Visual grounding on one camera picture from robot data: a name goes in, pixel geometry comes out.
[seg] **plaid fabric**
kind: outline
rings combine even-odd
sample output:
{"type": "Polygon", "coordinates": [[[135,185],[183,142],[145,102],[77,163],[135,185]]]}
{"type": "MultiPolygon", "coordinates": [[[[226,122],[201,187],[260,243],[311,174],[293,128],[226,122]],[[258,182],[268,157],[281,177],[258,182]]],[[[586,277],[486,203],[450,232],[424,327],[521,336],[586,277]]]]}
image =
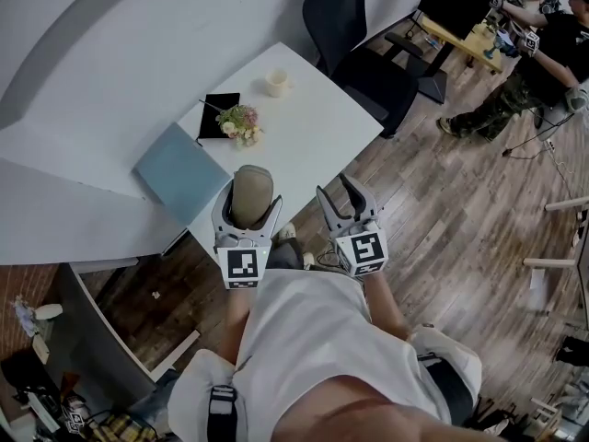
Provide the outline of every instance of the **plaid fabric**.
{"type": "Polygon", "coordinates": [[[112,415],[103,423],[91,421],[83,434],[90,442],[153,442],[156,431],[141,425],[128,414],[112,415]]]}

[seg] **floor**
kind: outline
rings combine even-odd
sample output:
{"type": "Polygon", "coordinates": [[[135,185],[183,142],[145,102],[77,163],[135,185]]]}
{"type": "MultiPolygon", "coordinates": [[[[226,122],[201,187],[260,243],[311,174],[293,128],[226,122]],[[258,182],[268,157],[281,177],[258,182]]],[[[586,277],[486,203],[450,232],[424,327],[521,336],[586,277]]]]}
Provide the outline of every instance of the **floor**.
{"type": "MultiPolygon", "coordinates": [[[[406,29],[403,24],[397,32],[406,29]]],[[[422,34],[415,41],[431,60],[435,50],[422,34]]],[[[388,43],[370,46],[382,53],[388,43]]],[[[546,202],[566,199],[567,188],[547,154],[533,160],[502,157],[507,146],[534,135],[529,112],[515,117],[491,144],[477,136],[458,140],[441,134],[434,122],[475,108],[511,66],[492,76],[478,63],[467,68],[466,56],[454,51],[444,65],[445,105],[418,96],[396,137],[375,139],[345,171],[364,182],[382,208],[390,253],[386,274],[409,320],[431,322],[473,348],[484,365],[481,393],[522,408],[532,396],[547,401],[572,377],[572,367],[551,361],[562,336],[588,337],[530,308],[531,272],[522,265],[526,256],[570,253],[574,214],[542,210],[546,202]]],[[[589,134],[571,121],[553,140],[572,195],[589,192],[589,134]]],[[[541,148],[531,142],[514,155],[530,157],[541,148]]],[[[336,181],[328,191],[338,205],[345,203],[336,181]]],[[[316,201],[294,222],[307,250],[326,250],[327,228],[316,201]]],[[[547,280],[552,293],[546,309],[574,313],[576,278],[565,271],[547,280]]],[[[193,329],[202,337],[180,359],[180,368],[198,348],[218,345],[225,290],[216,265],[192,238],[166,258],[142,259],[103,291],[100,306],[150,368],[193,329]]]]}

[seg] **office chair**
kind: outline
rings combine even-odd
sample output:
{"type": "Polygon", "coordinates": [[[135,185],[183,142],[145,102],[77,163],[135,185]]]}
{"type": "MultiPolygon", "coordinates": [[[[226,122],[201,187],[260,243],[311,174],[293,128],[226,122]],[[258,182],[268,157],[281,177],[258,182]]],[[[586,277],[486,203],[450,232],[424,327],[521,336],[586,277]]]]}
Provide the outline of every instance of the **office chair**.
{"type": "Polygon", "coordinates": [[[320,53],[318,69],[340,86],[384,126],[382,137],[393,137],[417,95],[419,83],[392,58],[407,51],[423,52],[411,42],[389,33],[393,47],[385,56],[364,47],[364,0],[305,0],[303,19],[320,53]]]}

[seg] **table leg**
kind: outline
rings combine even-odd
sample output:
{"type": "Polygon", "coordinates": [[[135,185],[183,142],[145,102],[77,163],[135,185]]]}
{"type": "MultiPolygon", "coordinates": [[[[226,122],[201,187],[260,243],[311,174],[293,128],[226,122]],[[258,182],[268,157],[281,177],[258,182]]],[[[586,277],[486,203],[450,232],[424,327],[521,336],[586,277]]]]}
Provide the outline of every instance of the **table leg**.
{"type": "Polygon", "coordinates": [[[547,269],[568,269],[576,265],[573,259],[524,259],[524,265],[547,269]]]}
{"type": "Polygon", "coordinates": [[[453,49],[454,46],[447,42],[431,64],[412,55],[407,61],[407,72],[419,78],[420,93],[440,104],[445,102],[445,88],[448,78],[447,73],[440,68],[453,49]]]}
{"type": "Polygon", "coordinates": [[[567,208],[574,208],[575,206],[583,206],[589,204],[589,196],[583,198],[575,198],[574,200],[565,200],[564,202],[549,203],[544,206],[546,211],[566,210],[567,208]]]}

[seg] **blue book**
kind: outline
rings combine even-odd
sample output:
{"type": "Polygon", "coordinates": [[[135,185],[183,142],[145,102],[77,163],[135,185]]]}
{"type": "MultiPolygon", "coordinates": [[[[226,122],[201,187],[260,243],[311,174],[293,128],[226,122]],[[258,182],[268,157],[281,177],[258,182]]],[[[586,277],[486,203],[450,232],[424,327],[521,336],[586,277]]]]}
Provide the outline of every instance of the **blue book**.
{"type": "Polygon", "coordinates": [[[183,226],[188,226],[230,180],[176,123],[147,149],[135,171],[183,226]]]}

